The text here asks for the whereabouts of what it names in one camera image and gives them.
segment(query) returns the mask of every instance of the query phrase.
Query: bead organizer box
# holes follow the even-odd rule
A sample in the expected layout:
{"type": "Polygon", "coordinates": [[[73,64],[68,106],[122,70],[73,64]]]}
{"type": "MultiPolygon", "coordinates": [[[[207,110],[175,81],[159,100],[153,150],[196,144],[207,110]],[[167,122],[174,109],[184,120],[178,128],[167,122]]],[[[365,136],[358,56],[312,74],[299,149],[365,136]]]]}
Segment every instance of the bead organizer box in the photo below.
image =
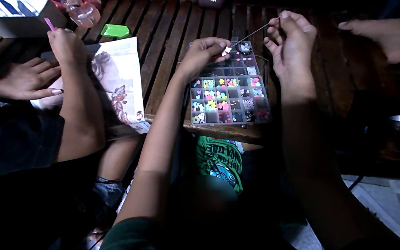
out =
{"type": "Polygon", "coordinates": [[[263,79],[251,43],[232,47],[230,59],[209,65],[190,83],[193,125],[271,121],[263,79]]]}

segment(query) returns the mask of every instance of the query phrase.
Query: cardboard box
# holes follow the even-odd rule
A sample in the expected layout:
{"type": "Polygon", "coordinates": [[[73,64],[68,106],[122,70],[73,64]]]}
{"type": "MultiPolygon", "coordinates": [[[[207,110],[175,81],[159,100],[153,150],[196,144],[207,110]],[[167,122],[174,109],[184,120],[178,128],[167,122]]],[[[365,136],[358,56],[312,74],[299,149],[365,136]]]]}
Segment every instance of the cardboard box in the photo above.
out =
{"type": "Polygon", "coordinates": [[[4,38],[47,37],[49,26],[64,28],[67,18],[50,0],[0,1],[0,36],[4,38]]]}

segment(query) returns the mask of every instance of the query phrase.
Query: paper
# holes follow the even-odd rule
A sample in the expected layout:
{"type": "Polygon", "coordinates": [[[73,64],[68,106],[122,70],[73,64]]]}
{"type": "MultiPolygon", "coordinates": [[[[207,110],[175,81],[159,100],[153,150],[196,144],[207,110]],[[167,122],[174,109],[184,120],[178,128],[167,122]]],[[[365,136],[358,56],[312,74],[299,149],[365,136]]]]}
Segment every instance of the paper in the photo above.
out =
{"type": "MultiPolygon", "coordinates": [[[[101,85],[95,83],[103,110],[105,114],[111,113],[115,116],[105,120],[108,139],[147,133],[150,124],[144,120],[136,37],[89,45],[87,48],[93,55],[94,77],[101,85]]],[[[54,59],[52,52],[43,53],[41,57],[46,60],[54,59]]],[[[50,88],[62,86],[60,77],[50,88]]],[[[32,104],[37,108],[52,109],[62,104],[62,95],[46,97],[33,101],[32,104]]]]}

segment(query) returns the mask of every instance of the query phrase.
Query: green plastic piece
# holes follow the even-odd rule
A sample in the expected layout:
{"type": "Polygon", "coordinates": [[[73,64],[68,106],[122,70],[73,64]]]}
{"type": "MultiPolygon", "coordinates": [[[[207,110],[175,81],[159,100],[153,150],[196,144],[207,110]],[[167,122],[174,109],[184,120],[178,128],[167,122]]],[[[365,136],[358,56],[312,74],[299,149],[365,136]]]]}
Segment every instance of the green plastic piece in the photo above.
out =
{"type": "Polygon", "coordinates": [[[105,25],[101,31],[103,37],[117,37],[125,38],[129,36],[130,31],[127,26],[124,25],[105,25]]]}

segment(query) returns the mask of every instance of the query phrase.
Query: pink pen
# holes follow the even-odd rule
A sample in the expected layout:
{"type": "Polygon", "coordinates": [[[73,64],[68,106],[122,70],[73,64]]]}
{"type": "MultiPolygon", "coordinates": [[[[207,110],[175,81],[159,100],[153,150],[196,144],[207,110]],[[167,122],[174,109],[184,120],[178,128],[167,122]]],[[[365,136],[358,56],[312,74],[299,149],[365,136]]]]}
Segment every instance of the pink pen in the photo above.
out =
{"type": "Polygon", "coordinates": [[[52,22],[46,17],[44,18],[44,20],[46,21],[47,25],[50,27],[50,29],[52,31],[56,31],[55,27],[53,26],[52,22]]]}

